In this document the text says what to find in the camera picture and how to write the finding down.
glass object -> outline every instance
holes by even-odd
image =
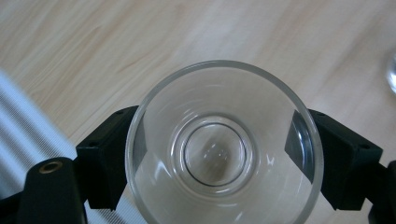
[[[323,176],[318,132],[297,95],[231,61],[194,64],[154,87],[125,160],[148,223],[304,223]]]

black holder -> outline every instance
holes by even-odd
[[[125,144],[136,109],[106,119],[77,146],[74,161],[53,158],[31,168],[23,192],[0,201],[0,223],[87,223],[87,200],[91,208],[114,210],[126,186]],[[323,113],[310,113],[323,146],[321,192],[332,207],[361,210],[367,198],[373,203],[371,224],[396,223],[396,161],[382,166],[380,147]],[[312,155],[301,153],[298,134],[309,133],[296,112],[285,150],[312,181]]]

glass cup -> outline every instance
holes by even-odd
[[[304,223],[318,197],[318,131],[297,95],[246,63],[183,68],[134,115],[126,174],[148,223]]]

wooden table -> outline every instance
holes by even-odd
[[[393,0],[0,1],[0,67],[79,143],[192,63],[251,63],[396,160]],[[323,198],[309,223],[367,223]]]

glass bottom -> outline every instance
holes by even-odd
[[[187,122],[177,133],[170,155],[183,187],[213,197],[244,187],[255,167],[254,154],[238,122],[210,115]]]

